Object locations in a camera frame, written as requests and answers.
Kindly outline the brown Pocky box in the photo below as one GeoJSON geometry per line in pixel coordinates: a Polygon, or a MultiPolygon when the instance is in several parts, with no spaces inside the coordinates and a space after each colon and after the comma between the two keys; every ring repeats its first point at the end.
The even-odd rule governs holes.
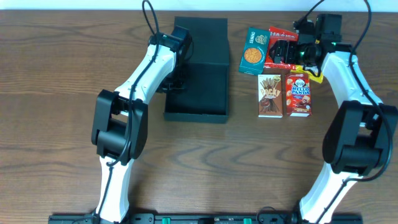
{"type": "Polygon", "coordinates": [[[281,81],[281,75],[257,76],[259,117],[283,117],[281,81]]]}

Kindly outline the red raisin bag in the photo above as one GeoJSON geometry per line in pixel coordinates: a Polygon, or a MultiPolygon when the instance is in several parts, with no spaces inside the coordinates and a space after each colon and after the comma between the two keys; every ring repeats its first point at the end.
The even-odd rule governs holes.
{"type": "Polygon", "coordinates": [[[284,70],[295,70],[296,64],[292,61],[292,55],[288,55],[289,44],[295,44],[299,35],[276,27],[270,27],[270,38],[267,49],[264,68],[280,68],[284,70]]]}

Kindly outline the red Hello Panda box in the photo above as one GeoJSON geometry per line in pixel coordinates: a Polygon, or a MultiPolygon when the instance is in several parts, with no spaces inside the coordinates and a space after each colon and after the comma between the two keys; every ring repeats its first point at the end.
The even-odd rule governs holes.
{"type": "Polygon", "coordinates": [[[306,73],[285,76],[286,113],[288,116],[308,117],[312,114],[310,80],[306,73]]]}

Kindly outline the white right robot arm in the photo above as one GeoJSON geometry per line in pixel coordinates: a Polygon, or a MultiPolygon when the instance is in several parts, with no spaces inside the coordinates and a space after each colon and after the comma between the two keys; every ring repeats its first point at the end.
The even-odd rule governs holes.
{"type": "Polygon", "coordinates": [[[361,215],[334,211],[354,184],[380,177],[391,159],[397,108],[369,87],[357,46],[341,41],[341,23],[339,14],[320,14],[315,22],[303,16],[294,22],[298,42],[271,51],[277,59],[316,68],[314,75],[328,80],[338,104],[323,139],[322,170],[285,223],[362,223],[361,215]]]}

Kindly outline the black gift box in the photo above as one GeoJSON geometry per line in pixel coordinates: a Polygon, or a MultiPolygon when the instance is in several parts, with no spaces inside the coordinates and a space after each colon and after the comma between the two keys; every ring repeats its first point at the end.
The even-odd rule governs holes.
{"type": "Polygon", "coordinates": [[[176,26],[193,37],[185,64],[185,89],[166,94],[164,119],[197,123],[226,123],[229,100],[228,20],[176,17],[176,26]]]}

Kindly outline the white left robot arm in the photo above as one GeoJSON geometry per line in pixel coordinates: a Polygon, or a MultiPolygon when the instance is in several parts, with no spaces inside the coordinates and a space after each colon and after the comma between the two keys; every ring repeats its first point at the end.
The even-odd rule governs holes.
{"type": "Polygon", "coordinates": [[[173,85],[192,43],[186,34],[151,36],[146,55],[132,75],[114,91],[96,99],[91,141],[101,163],[101,195],[93,223],[122,223],[129,210],[128,191],[134,161],[148,133],[148,105],[157,91],[173,85]]]}

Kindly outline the teal cookie box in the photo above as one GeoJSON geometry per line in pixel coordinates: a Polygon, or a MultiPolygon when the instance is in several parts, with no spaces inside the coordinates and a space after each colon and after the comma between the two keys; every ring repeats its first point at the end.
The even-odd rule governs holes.
{"type": "Polygon", "coordinates": [[[239,64],[239,72],[259,75],[263,72],[271,33],[250,27],[239,64]]]}

